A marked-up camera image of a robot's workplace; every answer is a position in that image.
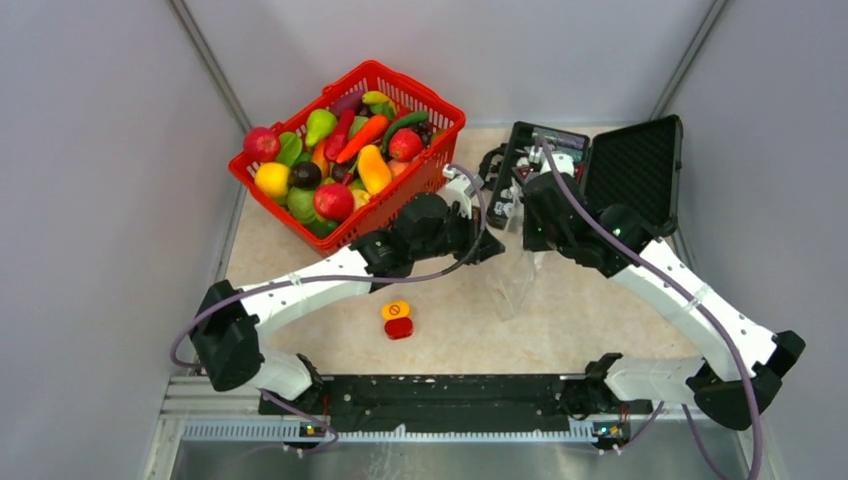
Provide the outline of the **clear zip top bag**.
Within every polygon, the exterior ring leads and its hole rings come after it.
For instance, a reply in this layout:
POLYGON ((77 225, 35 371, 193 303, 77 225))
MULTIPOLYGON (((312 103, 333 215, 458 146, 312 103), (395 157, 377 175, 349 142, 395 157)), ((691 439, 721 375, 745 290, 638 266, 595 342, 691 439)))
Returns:
POLYGON ((529 293, 541 269, 544 253, 524 249, 524 206, 515 192, 509 203, 497 202, 506 215, 503 229, 493 229, 494 236, 504 245, 505 252, 484 264, 494 311, 502 321, 521 316, 529 293))

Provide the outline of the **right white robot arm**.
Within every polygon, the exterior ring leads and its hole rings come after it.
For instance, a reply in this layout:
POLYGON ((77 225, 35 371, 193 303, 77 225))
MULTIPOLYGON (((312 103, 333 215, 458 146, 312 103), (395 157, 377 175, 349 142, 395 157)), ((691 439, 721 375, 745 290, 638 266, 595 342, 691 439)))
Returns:
POLYGON ((612 412, 624 401, 695 406, 743 431, 763 413, 798 361, 805 341, 774 333, 742 314, 675 255, 631 206, 592 211, 575 180, 551 172, 522 189, 525 247, 552 250, 595 269, 650 305, 698 349, 694 357, 645 359, 610 353, 590 363, 589 404, 612 412))

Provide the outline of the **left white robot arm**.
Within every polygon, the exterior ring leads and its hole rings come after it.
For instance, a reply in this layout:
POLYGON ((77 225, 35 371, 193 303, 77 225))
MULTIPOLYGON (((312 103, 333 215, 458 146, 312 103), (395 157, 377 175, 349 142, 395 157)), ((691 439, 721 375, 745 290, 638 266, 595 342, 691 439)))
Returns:
POLYGON ((179 337, 194 347, 213 390, 266 390, 308 413, 320 401, 320 376, 301 354, 266 352, 276 331, 340 300, 502 254, 504 245, 486 228, 481 178, 456 164, 443 174, 448 181, 438 192, 414 195, 387 226, 310 266, 253 286, 211 285, 179 337))

